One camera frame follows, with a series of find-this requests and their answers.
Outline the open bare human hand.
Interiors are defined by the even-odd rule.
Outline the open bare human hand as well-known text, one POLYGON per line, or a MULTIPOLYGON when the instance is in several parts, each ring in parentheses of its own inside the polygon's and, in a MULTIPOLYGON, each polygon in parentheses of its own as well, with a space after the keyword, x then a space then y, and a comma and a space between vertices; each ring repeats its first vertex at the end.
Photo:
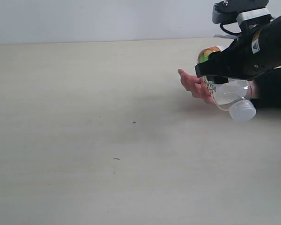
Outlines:
MULTIPOLYGON (((186 91, 191 92, 194 98, 200 98, 207 104, 215 104, 211 93, 209 92, 204 80, 198 78, 195 75, 186 73, 183 69, 178 69, 180 75, 180 82, 186 91)), ((259 93, 258 88, 254 81, 249 82, 249 90, 247 91, 247 97, 249 99, 258 99, 259 93)))

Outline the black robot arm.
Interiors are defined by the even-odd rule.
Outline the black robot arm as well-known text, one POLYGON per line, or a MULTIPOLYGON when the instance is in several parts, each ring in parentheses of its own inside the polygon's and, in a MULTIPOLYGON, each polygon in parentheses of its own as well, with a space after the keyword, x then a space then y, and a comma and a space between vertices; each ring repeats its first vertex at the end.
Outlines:
POLYGON ((195 66, 197 77, 206 75, 239 80, 254 78, 281 66, 281 16, 243 33, 228 48, 209 55, 195 66))

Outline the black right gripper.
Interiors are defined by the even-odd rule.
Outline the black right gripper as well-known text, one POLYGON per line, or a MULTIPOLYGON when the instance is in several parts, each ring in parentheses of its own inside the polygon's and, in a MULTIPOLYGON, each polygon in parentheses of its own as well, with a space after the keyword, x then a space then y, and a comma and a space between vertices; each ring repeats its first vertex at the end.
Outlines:
POLYGON ((197 56, 195 73, 209 82, 225 84, 226 77, 251 80, 281 66, 281 20, 255 30, 226 48, 205 48, 197 56))

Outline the black sleeved forearm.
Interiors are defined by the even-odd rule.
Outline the black sleeved forearm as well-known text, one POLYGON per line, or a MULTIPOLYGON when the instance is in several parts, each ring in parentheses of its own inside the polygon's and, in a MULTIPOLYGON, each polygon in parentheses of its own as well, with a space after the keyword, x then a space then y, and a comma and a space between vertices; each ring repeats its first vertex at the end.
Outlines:
POLYGON ((251 102, 256 109, 281 109, 281 67, 253 80, 251 102))

